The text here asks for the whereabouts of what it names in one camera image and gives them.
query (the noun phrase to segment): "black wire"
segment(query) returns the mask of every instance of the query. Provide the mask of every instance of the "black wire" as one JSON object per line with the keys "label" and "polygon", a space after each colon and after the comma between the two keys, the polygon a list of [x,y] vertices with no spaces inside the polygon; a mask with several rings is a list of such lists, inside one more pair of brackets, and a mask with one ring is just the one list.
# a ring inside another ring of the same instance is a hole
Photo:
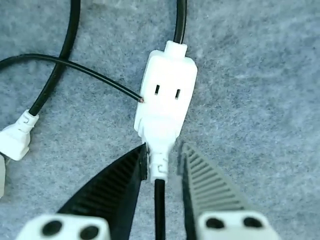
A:
{"label": "black wire", "polygon": [[[67,29],[64,43],[59,55],[59,58],[61,59],[68,60],[71,54],[72,48],[74,46],[78,25],[79,25],[80,5],[81,5],[81,0],[71,0],[70,2],[70,17],[69,17],[68,29]],[[53,93],[65,69],[66,67],[62,64],[56,64],[54,66],[54,69],[48,81],[46,82],[45,86],[43,87],[41,93],[39,94],[38,98],[35,100],[32,107],[30,107],[29,113],[31,115],[36,116],[40,112],[41,108],[44,106],[46,101],[49,99],[50,95]]]}
{"label": "black wire", "polygon": [[134,100],[143,103],[143,98],[135,93],[134,91],[126,88],[125,86],[121,85],[120,83],[96,72],[93,71],[85,66],[82,66],[80,64],[77,64],[72,61],[64,60],[55,56],[49,56],[49,55],[44,55],[44,54],[36,54],[36,53],[29,53],[29,54],[21,54],[18,56],[11,56],[8,57],[2,61],[0,61],[0,70],[2,70],[5,67],[8,67],[9,65],[12,65],[14,63],[20,62],[20,61],[25,61],[25,60],[31,60],[31,59],[37,59],[37,60],[43,60],[43,61],[48,61],[48,62],[54,62],[58,63],[61,65],[64,65],[65,67],[69,67],[72,69],[76,69],[80,72],[83,72],[85,74],[88,74],[110,86],[112,86],[115,89],[118,89],[119,91],[123,92],[124,94],[128,95],[129,97],[133,98]]}
{"label": "black wire", "polygon": [[155,240],[166,239],[165,181],[154,182]]}
{"label": "black wire", "polygon": [[173,41],[182,44],[187,22],[187,0],[176,0],[176,22]]}

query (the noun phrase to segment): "white cord connector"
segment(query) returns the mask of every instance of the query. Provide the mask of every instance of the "white cord connector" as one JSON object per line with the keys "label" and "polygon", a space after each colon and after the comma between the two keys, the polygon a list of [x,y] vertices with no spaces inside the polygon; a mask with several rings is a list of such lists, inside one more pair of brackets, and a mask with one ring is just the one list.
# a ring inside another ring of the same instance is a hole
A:
{"label": "white cord connector", "polygon": [[150,180],[168,181],[169,153],[180,135],[195,88],[197,66],[187,45],[168,41],[150,53],[144,71],[134,129],[147,144]]}
{"label": "white cord connector", "polygon": [[0,131],[0,152],[9,158],[19,161],[29,151],[30,131],[39,119],[32,116],[28,110],[12,125]]}

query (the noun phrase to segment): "gray carpet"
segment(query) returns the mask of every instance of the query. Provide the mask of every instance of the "gray carpet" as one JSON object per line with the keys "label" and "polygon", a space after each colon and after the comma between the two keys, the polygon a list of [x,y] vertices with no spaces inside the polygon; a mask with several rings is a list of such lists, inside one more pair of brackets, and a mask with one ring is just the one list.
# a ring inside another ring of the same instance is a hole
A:
{"label": "gray carpet", "polygon": [[[0,58],[59,55],[68,0],[0,1]],[[71,59],[139,91],[150,51],[172,39],[175,0],[84,0]],[[230,175],[284,240],[320,235],[320,3],[189,0],[185,43],[198,66],[180,141]],[[31,106],[53,65],[0,73],[0,128]],[[0,239],[54,213],[84,183],[140,144],[136,102],[68,69],[32,131],[30,152],[7,164]],[[184,239],[177,147],[166,188],[167,239]],[[131,231],[154,238],[153,185],[144,182]]]}

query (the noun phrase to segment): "extension cord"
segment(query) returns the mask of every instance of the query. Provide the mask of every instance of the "extension cord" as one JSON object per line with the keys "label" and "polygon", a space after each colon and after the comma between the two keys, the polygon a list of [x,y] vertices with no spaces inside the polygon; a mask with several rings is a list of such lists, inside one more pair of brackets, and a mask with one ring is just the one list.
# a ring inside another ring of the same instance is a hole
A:
{"label": "extension cord", "polygon": [[168,181],[169,153],[180,135],[197,77],[195,62],[186,57],[187,45],[173,41],[164,51],[150,53],[138,103],[134,129],[147,144],[150,180]]}

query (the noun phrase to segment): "white plug end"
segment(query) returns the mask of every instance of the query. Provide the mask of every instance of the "white plug end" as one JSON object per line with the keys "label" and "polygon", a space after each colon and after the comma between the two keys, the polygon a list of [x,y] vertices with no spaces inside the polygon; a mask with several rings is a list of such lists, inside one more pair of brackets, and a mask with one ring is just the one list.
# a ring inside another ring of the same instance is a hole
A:
{"label": "white plug end", "polygon": [[134,129],[147,144],[150,178],[168,181],[169,152],[180,135],[195,88],[197,66],[186,57],[187,45],[168,41],[150,53]]}
{"label": "white plug end", "polygon": [[39,119],[32,116],[28,110],[12,125],[0,131],[0,152],[9,158],[19,161],[29,151],[30,131]]}
{"label": "white plug end", "polygon": [[0,199],[5,194],[5,182],[6,182],[6,162],[5,162],[5,158],[0,154]]}

